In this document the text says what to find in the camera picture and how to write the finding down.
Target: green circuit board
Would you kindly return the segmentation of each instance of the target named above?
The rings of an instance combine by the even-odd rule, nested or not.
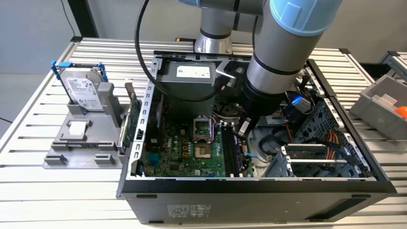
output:
[[[211,144],[194,143],[192,127],[167,123],[159,165],[147,165],[146,175],[155,177],[226,177],[220,126],[215,126]],[[252,176],[251,163],[242,171]]]

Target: motherboard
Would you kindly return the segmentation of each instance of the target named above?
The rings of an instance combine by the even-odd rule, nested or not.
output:
[[[232,141],[227,140],[228,127],[215,123],[211,125],[206,130],[204,124],[199,123],[198,129],[202,135],[214,132],[214,140],[196,141],[192,124],[166,123],[162,147],[148,153],[146,176],[254,176],[251,159],[244,157],[244,151],[248,151],[246,141],[235,138]]]

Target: white wall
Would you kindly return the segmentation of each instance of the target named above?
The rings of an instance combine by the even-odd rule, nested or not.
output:
[[[134,39],[142,0],[88,0],[102,37]],[[360,62],[377,62],[386,51],[407,51],[407,0],[343,0],[335,23],[318,47],[347,48]],[[178,0],[151,0],[143,18],[142,39],[174,41],[199,35],[200,10]],[[234,32],[235,42],[251,35]]]
[[[99,35],[134,39],[142,0],[88,0]],[[70,19],[79,34],[68,7]],[[363,62],[375,62],[387,50],[407,51],[407,0],[344,0],[336,21],[319,47],[348,48]],[[178,0],[151,0],[142,39],[196,38],[200,10]],[[0,73],[46,73],[72,37],[59,0],[0,0]],[[234,33],[235,42],[251,35]]]
[[[60,0],[0,0],[0,73],[47,73],[71,38]]]

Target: hard drive label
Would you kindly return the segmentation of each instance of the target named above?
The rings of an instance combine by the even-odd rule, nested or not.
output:
[[[88,79],[67,78],[79,106],[90,111],[103,109],[94,83]]]

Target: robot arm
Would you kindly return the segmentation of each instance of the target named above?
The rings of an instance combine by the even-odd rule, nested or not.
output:
[[[254,25],[256,28],[262,28],[262,17],[256,20],[256,15],[224,11],[218,8],[203,8],[202,11],[200,35],[195,42],[195,52],[231,54],[232,30],[252,32]]]
[[[259,118],[279,108],[284,93],[295,81],[323,32],[334,22],[342,0],[180,1],[222,10],[231,10],[232,3],[250,5],[248,2],[252,2],[254,7],[248,7],[252,12],[256,12],[256,7],[263,6],[263,26],[246,71],[247,79],[240,98],[243,112],[235,127],[238,136],[246,137]],[[215,14],[220,17],[222,11],[218,11]],[[216,46],[215,41],[212,45],[211,42],[207,43],[204,52],[214,50],[211,46]]]

